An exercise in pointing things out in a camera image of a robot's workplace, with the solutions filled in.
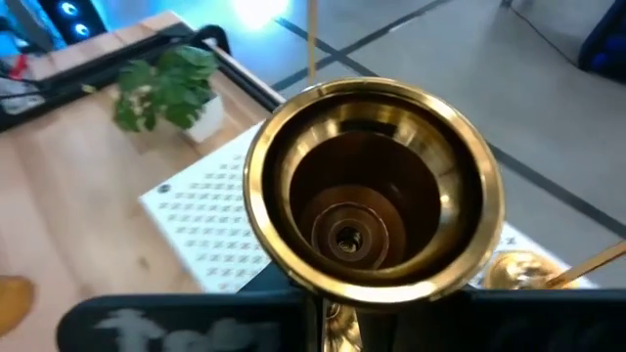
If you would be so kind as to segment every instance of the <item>white pegboard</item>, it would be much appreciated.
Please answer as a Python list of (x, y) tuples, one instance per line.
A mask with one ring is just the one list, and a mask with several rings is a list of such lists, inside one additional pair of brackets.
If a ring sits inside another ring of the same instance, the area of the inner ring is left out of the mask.
[[(256, 125), (140, 197), (161, 233), (207, 292), (237, 292), (270, 262), (247, 222), (242, 182)], [(531, 250), (568, 266), (505, 224), (496, 251)], [(480, 286), (482, 274), (470, 283)], [(595, 287), (586, 279), (580, 287)]]

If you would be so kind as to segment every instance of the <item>wooden desk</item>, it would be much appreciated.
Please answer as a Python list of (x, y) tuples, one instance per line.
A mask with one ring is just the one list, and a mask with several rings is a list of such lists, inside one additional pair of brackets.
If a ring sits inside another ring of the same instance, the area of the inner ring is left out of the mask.
[[(32, 62), (33, 74), (80, 65), (180, 21), (165, 13), (98, 36)], [(59, 319), (91, 296), (199, 290), (137, 198), (269, 116), (221, 72), (211, 82), (226, 119), (202, 145), (164, 124), (122, 133), (112, 123), (114, 86), (0, 135), (0, 275), (29, 277), (37, 288), (33, 311), (0, 337), (0, 351), (56, 351)]]

